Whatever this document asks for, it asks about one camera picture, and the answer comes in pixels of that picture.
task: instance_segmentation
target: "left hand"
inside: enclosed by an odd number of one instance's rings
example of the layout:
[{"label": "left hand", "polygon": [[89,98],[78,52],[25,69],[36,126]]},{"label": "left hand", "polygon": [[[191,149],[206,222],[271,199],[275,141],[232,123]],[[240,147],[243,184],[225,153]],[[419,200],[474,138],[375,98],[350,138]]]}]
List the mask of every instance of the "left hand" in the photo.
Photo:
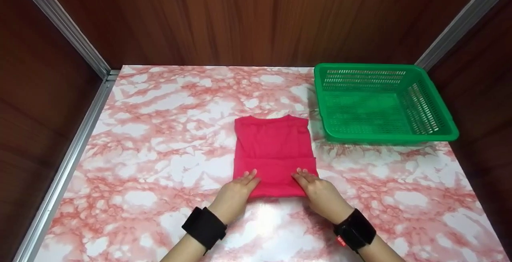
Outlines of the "left hand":
[{"label": "left hand", "polygon": [[224,224],[233,222],[243,213],[249,194],[260,182],[260,178],[254,178],[254,176],[256,176],[256,169],[250,173],[246,171],[242,177],[222,186],[208,209]]}]

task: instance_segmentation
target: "pink marble tabletop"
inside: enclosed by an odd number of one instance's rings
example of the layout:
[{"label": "pink marble tabletop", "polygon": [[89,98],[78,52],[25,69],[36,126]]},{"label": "pink marble tabletop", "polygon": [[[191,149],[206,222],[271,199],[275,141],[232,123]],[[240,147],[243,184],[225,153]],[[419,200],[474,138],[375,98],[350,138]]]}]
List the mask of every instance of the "pink marble tabletop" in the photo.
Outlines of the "pink marble tabletop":
[{"label": "pink marble tabletop", "polygon": [[[310,119],[318,173],[409,261],[508,260],[446,142],[324,141],[312,68],[125,66],[38,262],[158,261],[232,177],[240,116]],[[204,261],[359,261],[301,198],[247,206]]]}]

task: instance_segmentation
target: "hand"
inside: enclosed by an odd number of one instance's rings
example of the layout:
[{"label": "hand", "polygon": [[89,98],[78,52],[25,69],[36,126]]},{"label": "hand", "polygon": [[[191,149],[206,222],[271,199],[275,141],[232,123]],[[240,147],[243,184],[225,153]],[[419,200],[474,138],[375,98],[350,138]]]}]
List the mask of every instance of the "hand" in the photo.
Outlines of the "hand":
[{"label": "hand", "polygon": [[242,177],[222,186],[208,209],[224,224],[233,222],[243,213],[249,194],[260,182],[260,178],[254,178],[255,175],[256,169],[250,173],[245,171]]},{"label": "hand", "polygon": [[311,209],[333,224],[340,224],[354,210],[331,182],[297,168],[292,177],[308,195]]}]

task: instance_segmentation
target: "green plastic basket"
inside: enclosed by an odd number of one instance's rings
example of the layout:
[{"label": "green plastic basket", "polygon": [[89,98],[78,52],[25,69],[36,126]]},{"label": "green plastic basket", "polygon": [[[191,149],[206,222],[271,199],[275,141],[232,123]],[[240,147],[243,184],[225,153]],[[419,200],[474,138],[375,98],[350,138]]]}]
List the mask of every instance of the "green plastic basket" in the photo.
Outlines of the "green plastic basket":
[{"label": "green plastic basket", "polygon": [[322,63],[314,75],[329,142],[412,144],[459,136],[434,84],[415,65]]}]

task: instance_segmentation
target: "red label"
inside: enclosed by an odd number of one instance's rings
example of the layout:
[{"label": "red label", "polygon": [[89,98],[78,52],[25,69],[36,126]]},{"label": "red label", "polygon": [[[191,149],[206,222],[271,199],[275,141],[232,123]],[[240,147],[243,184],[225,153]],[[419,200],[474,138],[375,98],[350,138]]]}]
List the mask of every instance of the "red label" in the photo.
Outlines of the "red label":
[{"label": "red label", "polygon": [[345,241],[340,236],[336,237],[336,241],[338,241],[338,243],[343,247],[347,245],[347,243],[345,243]]}]

